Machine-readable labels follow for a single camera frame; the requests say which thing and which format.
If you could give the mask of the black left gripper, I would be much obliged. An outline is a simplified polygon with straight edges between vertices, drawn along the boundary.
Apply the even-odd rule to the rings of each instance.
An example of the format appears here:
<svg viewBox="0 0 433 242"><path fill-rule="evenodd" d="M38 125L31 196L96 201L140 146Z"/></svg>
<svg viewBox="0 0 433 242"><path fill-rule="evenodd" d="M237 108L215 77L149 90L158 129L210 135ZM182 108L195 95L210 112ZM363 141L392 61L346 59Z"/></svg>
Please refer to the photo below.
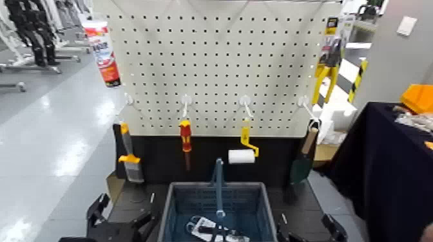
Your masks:
<svg viewBox="0 0 433 242"><path fill-rule="evenodd" d="M101 194L88 208L86 213L87 233L86 237L97 242L133 242L141 241L139 230L144 227L142 234L151 234L160 218L160 208L155 193L151 194L150 210L140 215L137 219L127 223L110 223L102 215L110 201L106 193Z"/></svg>

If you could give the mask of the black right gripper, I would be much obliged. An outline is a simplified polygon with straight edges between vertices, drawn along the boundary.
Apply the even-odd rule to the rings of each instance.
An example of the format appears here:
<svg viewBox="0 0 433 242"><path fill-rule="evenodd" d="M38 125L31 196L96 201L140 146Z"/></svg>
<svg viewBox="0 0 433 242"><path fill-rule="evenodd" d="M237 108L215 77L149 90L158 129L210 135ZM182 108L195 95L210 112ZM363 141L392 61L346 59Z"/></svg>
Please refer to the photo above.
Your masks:
<svg viewBox="0 0 433 242"><path fill-rule="evenodd" d="M322 224L328 230L330 236L326 240L308 240L302 236L288 231L288 221L284 213L279 215L276 226L278 242L347 242L348 235L343 226L330 214L324 214Z"/></svg>

